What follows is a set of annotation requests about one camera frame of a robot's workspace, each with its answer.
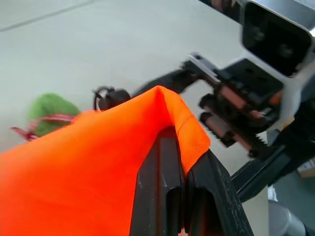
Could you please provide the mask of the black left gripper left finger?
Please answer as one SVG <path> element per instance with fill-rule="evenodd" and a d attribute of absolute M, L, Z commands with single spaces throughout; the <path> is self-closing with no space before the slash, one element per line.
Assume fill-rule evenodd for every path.
<path fill-rule="evenodd" d="M 174 127 L 158 133 L 136 180 L 129 236 L 178 236 L 185 181 Z"/>

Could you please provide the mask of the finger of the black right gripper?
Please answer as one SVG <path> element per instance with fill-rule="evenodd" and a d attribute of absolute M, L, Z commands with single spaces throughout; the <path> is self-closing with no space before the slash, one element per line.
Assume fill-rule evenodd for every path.
<path fill-rule="evenodd" d="M 232 182 L 241 202 L 246 202 L 265 187 L 287 174 L 292 165 L 294 151 L 280 147 L 265 160 L 252 160 L 232 175 Z"/>
<path fill-rule="evenodd" d="M 156 86 L 162 86 L 177 94 L 181 94 L 199 79 L 200 76 L 189 69 L 175 70 L 148 81 L 141 88 L 137 89 L 131 97 L 137 97 Z"/>

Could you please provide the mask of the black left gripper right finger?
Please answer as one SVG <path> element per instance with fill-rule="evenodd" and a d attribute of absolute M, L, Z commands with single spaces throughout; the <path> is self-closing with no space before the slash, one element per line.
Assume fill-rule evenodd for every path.
<path fill-rule="evenodd" d="M 230 174 L 210 150 L 188 172 L 184 228 L 188 236 L 254 236 Z"/>

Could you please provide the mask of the orange fabric pouch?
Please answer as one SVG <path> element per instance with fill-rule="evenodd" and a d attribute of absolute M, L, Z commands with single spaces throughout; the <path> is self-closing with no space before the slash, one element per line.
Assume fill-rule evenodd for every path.
<path fill-rule="evenodd" d="M 0 236 L 128 236 L 137 172 L 169 126 L 187 174 L 210 139 L 160 86 L 0 153 Z"/>

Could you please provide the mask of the green fabric pouch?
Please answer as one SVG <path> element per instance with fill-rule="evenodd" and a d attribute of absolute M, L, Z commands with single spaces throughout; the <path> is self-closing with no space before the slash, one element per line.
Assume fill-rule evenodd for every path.
<path fill-rule="evenodd" d="M 77 116 L 81 111 L 70 101 L 55 93 L 45 93 L 37 97 L 31 104 L 27 123 L 52 115 Z M 69 121 L 45 121 L 38 123 L 33 133 L 39 137 L 47 135 L 59 128 L 69 125 Z"/>

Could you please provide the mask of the brown cardboard box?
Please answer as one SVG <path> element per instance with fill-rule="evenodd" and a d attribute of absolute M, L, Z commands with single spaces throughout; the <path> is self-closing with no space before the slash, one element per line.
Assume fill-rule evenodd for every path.
<path fill-rule="evenodd" d="M 315 177 L 315 158 L 302 164 L 297 171 L 301 178 Z"/>

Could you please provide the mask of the grey rounded object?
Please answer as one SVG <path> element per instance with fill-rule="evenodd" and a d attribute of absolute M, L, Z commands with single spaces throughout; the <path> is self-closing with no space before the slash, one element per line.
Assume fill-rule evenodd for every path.
<path fill-rule="evenodd" d="M 268 200 L 269 236 L 307 236 L 300 219 L 276 201 Z"/>

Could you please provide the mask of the red white drawstring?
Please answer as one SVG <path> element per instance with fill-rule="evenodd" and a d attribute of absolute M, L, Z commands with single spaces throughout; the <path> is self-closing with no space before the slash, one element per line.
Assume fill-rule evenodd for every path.
<path fill-rule="evenodd" d="M 71 123 L 72 120 L 75 118 L 75 116 L 71 115 L 64 115 L 64 114 L 54 114 L 54 115 L 48 115 L 43 116 L 41 118 L 37 118 L 33 120 L 27 127 L 26 130 L 18 128 L 18 127 L 11 127 L 10 129 L 16 132 L 19 136 L 24 138 L 26 141 L 32 141 L 40 136 L 36 135 L 35 131 L 38 128 L 38 125 L 41 122 L 66 122 Z"/>

